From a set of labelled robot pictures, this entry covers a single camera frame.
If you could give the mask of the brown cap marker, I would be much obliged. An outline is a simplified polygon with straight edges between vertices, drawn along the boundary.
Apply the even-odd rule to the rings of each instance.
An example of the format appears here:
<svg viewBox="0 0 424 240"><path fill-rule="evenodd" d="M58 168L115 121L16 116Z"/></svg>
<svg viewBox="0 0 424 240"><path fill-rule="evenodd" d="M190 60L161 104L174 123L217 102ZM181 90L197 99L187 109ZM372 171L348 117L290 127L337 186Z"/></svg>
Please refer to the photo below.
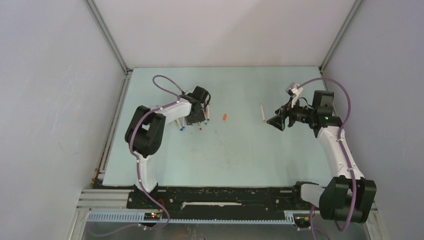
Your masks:
<svg viewBox="0 0 424 240"><path fill-rule="evenodd" d="M207 105L205 109L206 109L206 120L210 121L210 106Z"/></svg>

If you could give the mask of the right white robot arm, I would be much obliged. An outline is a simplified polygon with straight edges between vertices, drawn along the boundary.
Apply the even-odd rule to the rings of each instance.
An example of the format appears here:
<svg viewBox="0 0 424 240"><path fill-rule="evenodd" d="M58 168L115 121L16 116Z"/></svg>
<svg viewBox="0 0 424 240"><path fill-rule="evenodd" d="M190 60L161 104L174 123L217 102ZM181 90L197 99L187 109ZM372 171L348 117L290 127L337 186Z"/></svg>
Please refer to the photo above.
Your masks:
<svg viewBox="0 0 424 240"><path fill-rule="evenodd" d="M288 90L289 101L266 121L284 131L296 122L307 124L324 150L332 179L326 187L298 181L291 194L291 204L304 209L309 204L320 210L325 220L365 223L368 219L377 186L368 180L348 152L342 120L333 114L334 93L316 90L311 105L300 104L300 91Z"/></svg>

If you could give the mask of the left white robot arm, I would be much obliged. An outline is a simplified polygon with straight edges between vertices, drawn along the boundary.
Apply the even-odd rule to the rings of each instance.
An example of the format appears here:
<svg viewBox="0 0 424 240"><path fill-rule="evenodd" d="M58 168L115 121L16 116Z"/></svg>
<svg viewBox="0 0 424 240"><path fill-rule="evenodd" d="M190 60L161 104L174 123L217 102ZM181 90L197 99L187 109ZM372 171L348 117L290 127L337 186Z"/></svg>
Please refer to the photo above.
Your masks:
<svg viewBox="0 0 424 240"><path fill-rule="evenodd" d="M165 126L171 122L180 122L200 127L207 120L204 111L209 106L210 98L205 88L196 86L164 106L148 108L140 105L135 110L124 140L135 157L135 185L143 190L138 201L145 208L153 208L158 202L158 194L152 191L158 184L153 156L161 147Z"/></svg>

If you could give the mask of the orange cap marker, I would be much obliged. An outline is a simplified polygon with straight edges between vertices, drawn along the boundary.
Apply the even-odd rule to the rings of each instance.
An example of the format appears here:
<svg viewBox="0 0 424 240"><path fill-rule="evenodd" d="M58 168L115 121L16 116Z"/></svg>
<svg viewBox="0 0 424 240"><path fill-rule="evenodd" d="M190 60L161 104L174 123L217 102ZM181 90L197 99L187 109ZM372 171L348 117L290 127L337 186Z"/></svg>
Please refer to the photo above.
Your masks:
<svg viewBox="0 0 424 240"><path fill-rule="evenodd" d="M261 112L262 122L263 123L266 123L267 120L266 120L266 116L265 116L264 106L263 106L262 103L260 104L260 112Z"/></svg>

